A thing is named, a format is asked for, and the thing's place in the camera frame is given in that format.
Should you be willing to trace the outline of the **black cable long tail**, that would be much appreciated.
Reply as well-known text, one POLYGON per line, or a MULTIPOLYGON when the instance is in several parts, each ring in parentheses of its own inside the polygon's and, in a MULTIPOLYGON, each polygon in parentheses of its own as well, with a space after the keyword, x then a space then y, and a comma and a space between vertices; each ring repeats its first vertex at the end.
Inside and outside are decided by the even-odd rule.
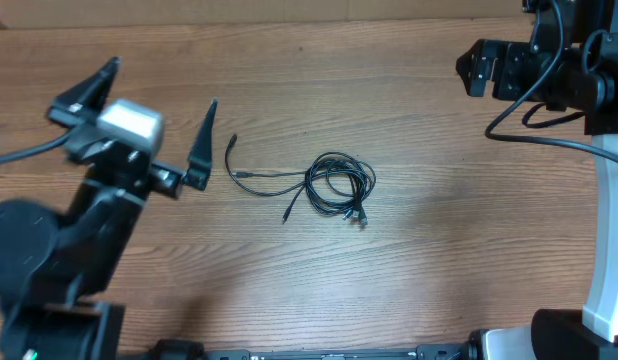
POLYGON ((295 176, 295 175, 304 175, 304 172, 300 171, 300 172, 290 172, 290 173, 279 173, 279 174, 258 174, 258 173, 253 173, 253 172, 245 172, 245 171, 233 171, 230 167, 229 164, 229 155, 231 153, 231 151, 233 150, 233 148, 235 147, 236 143, 238 140, 238 136, 236 134, 233 134, 232 137, 230 138, 228 145, 226 147, 225 150, 225 154, 224 154, 224 164, 225 164, 225 169, 228 173, 228 175, 230 176, 230 178, 233 180, 233 182, 240 187, 242 190, 255 195, 255 196, 260 196, 260 197, 277 197, 277 196, 282 196, 284 194, 290 193, 293 190, 296 190, 296 194, 294 195, 291 203, 289 204, 289 206, 287 207, 287 209, 285 210, 284 214, 283 214, 283 220, 282 223, 286 223, 291 211, 293 209, 293 206, 295 205, 295 202, 297 201, 297 198, 299 197, 300 193, 304 190, 305 188, 305 182, 301 181, 300 183, 293 185, 287 189, 284 190, 280 190, 280 191, 275 191, 275 192, 264 192, 264 191, 257 191, 253 188, 250 188, 248 186, 246 186, 243 182, 242 179, 247 179, 247 178, 278 178, 278 177, 288 177, 288 176, 295 176))

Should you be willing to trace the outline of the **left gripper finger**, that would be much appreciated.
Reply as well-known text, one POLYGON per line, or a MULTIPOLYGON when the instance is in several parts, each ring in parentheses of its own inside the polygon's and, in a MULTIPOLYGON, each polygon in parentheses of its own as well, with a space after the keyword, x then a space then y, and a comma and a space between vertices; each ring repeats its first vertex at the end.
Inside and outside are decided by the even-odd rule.
POLYGON ((99 70, 69 90, 56 96, 51 107, 68 113, 103 110, 113 82, 117 76, 121 59, 112 57, 99 70))
POLYGON ((187 158, 189 174, 209 175, 211 172, 213 166, 212 136, 217 106, 218 100, 213 98, 187 158))

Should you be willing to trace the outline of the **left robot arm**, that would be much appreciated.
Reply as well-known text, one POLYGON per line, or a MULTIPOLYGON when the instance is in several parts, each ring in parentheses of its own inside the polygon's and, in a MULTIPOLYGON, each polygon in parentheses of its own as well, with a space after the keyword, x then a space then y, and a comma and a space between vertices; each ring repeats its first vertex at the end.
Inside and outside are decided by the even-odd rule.
POLYGON ((110 59, 56 96, 48 119, 63 134, 0 156, 0 165, 62 148, 87 171, 63 213, 39 203, 0 202, 0 353, 6 359, 114 359, 125 309, 98 302, 115 273, 152 193, 175 199, 184 187, 204 190, 216 116, 209 109, 186 169, 157 160, 165 124, 160 113, 110 100, 120 67, 110 59))

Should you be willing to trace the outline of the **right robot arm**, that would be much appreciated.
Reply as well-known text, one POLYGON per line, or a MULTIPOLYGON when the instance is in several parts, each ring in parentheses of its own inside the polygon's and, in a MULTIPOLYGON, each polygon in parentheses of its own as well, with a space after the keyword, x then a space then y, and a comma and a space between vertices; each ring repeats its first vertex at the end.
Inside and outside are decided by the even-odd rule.
POLYGON ((524 0, 529 41, 480 39, 456 61, 466 93, 509 102, 491 140, 594 158, 594 270, 579 310, 540 309, 527 326, 477 330, 464 359, 618 359, 618 0, 524 0))

